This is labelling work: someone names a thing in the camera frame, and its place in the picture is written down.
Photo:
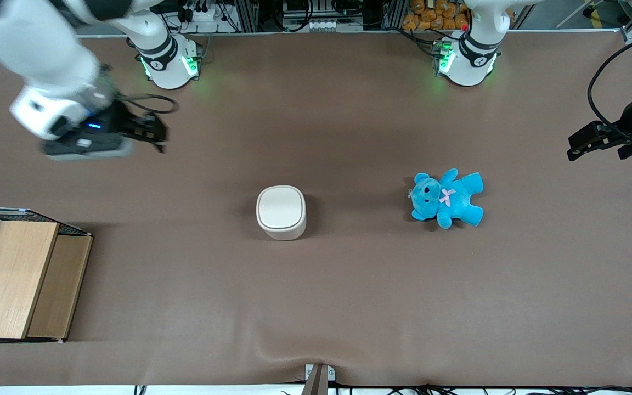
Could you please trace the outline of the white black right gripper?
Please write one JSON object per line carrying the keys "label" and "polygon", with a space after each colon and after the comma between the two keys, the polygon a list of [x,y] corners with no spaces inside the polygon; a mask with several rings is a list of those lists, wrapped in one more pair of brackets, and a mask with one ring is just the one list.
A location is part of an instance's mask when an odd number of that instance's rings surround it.
{"label": "white black right gripper", "polygon": [[118,91],[108,77],[98,77],[80,92],[52,97],[43,88],[24,87],[11,105],[15,119],[42,140],[43,148],[131,148],[130,138],[150,143],[165,153],[166,125],[155,113],[132,114],[127,122],[128,137],[115,132]]}

